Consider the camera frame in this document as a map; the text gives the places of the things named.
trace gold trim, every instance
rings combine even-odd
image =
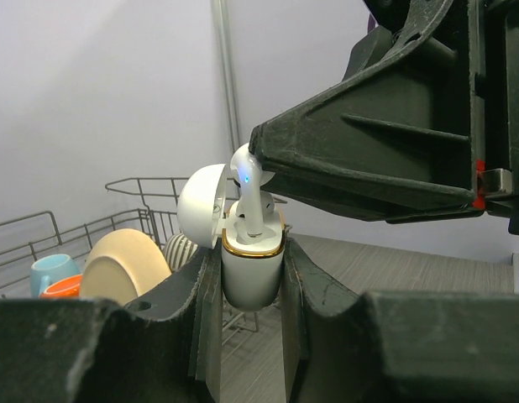
[[[269,250],[267,252],[246,252],[241,249],[234,248],[230,245],[228,241],[228,236],[226,235],[226,228],[223,229],[223,247],[233,256],[239,256],[240,258],[247,259],[267,259],[274,258],[281,254],[286,246],[286,231],[282,231],[282,240],[280,241],[280,245],[278,248]]]
[[[229,207],[228,211],[226,212],[226,218],[229,217],[229,213],[232,211],[233,204]],[[280,210],[277,210],[278,217],[280,217],[280,224],[282,226],[282,239],[280,241],[280,245],[278,245],[277,248],[269,250],[267,252],[247,252],[238,248],[234,248],[230,242],[228,241],[228,236],[226,235],[226,228],[223,229],[222,233],[222,239],[223,239],[223,247],[233,256],[239,256],[240,258],[247,258],[247,259],[267,259],[267,258],[273,258],[284,250],[284,247],[286,246],[286,220],[284,219],[284,216],[282,215],[282,212]]]

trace orange mug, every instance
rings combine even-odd
[[[71,298],[79,295],[82,275],[73,275],[49,285],[39,296],[41,298]]]

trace gray floor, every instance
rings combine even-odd
[[[310,258],[351,290],[513,292],[513,268],[396,249],[292,235]],[[263,310],[260,330],[223,350],[222,403],[285,401],[280,311]],[[232,346],[244,343],[232,353]]]

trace metal pole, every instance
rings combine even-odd
[[[233,155],[241,145],[241,139],[226,0],[212,0],[212,16],[217,30],[218,53],[223,73],[224,98],[229,126],[229,145]]]

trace earbud stem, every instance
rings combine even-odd
[[[248,181],[241,181],[241,202],[244,210],[244,226],[250,237],[257,237],[263,232],[263,211],[260,196],[260,175],[249,175]]]

